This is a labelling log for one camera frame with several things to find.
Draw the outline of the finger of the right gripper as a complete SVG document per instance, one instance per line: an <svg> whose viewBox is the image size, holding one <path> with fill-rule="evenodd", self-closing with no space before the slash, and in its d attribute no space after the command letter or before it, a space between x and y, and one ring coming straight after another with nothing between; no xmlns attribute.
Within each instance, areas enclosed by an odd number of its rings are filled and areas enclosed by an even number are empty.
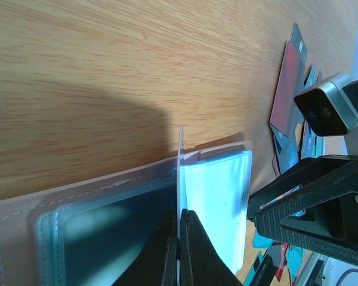
<svg viewBox="0 0 358 286"><path fill-rule="evenodd" d="M358 266L358 156L305 158L250 195L266 238Z"/></svg>

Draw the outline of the pink leather card holder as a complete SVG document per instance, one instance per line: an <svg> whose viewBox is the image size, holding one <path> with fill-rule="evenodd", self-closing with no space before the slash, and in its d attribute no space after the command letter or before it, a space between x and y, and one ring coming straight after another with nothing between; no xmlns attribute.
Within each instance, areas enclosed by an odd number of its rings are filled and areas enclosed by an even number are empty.
<svg viewBox="0 0 358 286"><path fill-rule="evenodd" d="M185 153L187 210L235 275L243 265L250 141ZM177 214L177 155L0 201L0 285L114 285L164 212Z"/></svg>

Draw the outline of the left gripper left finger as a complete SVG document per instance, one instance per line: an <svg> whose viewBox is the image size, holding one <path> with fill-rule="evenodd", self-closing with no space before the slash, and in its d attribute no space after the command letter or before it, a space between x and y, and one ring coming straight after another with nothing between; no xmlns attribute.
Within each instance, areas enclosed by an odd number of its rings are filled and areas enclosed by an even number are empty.
<svg viewBox="0 0 358 286"><path fill-rule="evenodd" d="M114 285L177 284L177 214L164 212L137 258Z"/></svg>

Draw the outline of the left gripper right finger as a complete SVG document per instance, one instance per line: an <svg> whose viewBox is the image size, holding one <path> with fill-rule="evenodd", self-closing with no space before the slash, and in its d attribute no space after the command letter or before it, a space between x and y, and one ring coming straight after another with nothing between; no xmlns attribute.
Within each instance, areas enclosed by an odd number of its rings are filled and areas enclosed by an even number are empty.
<svg viewBox="0 0 358 286"><path fill-rule="evenodd" d="M180 220L180 285L240 285L217 254L200 219L184 209Z"/></svg>

